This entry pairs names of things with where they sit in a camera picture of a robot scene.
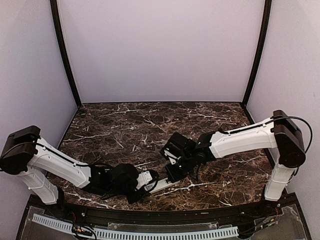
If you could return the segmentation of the white remote control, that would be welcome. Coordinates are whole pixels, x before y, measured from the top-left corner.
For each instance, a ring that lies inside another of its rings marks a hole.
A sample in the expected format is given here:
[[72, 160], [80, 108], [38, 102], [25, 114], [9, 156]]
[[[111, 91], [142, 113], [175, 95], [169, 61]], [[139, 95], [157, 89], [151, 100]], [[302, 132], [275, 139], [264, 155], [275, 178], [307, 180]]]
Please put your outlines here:
[[179, 184], [180, 181], [176, 181], [176, 182], [171, 182], [169, 181], [168, 178], [164, 178], [161, 179], [157, 182], [157, 184], [155, 182], [148, 184], [147, 186], [144, 187], [144, 189], [149, 192], [150, 194], [154, 194], [156, 192], [162, 191], [164, 189], [170, 188], [172, 186], [175, 186], [177, 184]]

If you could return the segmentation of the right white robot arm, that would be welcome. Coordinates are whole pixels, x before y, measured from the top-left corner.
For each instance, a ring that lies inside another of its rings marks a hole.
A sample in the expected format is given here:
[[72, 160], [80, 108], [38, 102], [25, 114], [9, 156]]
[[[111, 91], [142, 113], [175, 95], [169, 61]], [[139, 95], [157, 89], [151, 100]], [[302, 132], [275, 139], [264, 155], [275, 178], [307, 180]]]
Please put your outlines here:
[[274, 202], [281, 198], [291, 177], [306, 161], [310, 148], [304, 144], [302, 131], [294, 120], [295, 116], [275, 110], [272, 117], [258, 123], [228, 131], [204, 133], [197, 141], [175, 132], [160, 151], [170, 161], [165, 166], [168, 179], [172, 183], [178, 182], [196, 166], [232, 154], [277, 149], [279, 156], [264, 188], [264, 199], [255, 205], [255, 213], [266, 217], [274, 210]]

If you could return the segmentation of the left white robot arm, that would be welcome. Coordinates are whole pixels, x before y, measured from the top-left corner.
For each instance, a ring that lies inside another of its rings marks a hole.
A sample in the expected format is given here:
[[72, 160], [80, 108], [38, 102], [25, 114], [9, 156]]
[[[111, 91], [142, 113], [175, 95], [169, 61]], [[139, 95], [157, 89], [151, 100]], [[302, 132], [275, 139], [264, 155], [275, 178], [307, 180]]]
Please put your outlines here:
[[88, 164], [60, 152], [40, 136], [40, 128], [31, 125], [11, 133], [0, 156], [0, 169], [21, 178], [42, 202], [60, 218], [71, 213], [64, 193], [51, 183], [41, 170], [52, 173], [84, 192], [107, 199], [124, 195], [134, 203], [148, 193], [145, 187], [156, 180], [150, 170], [139, 173], [130, 163], [115, 167]]

